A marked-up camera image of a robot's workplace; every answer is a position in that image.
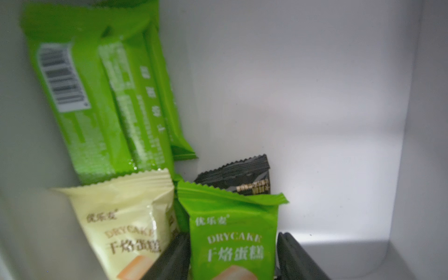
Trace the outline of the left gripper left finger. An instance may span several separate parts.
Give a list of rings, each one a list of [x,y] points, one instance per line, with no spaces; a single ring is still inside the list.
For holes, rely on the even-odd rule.
[[[190,260],[190,234],[179,233],[141,280],[187,280]]]

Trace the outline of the tall green cookie packet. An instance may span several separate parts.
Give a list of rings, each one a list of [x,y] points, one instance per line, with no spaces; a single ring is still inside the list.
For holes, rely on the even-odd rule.
[[[21,27],[82,184],[196,158],[159,37],[157,1],[29,2]]]

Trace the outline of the white plastic storage box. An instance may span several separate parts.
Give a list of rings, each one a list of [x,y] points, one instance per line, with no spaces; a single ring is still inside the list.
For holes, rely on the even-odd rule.
[[[1,2],[1,278],[103,280],[78,185]],[[186,180],[266,154],[290,232],[335,280],[448,277],[446,1],[161,1]]]

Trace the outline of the green cookie packet front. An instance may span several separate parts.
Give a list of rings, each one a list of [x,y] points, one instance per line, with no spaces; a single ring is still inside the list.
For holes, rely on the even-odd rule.
[[[189,215],[192,279],[274,279],[283,194],[243,196],[190,182],[177,193]]]

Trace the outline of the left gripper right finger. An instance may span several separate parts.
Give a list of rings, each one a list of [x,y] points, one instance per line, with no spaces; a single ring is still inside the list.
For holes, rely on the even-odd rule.
[[[331,280],[290,233],[278,234],[276,249],[282,280]]]

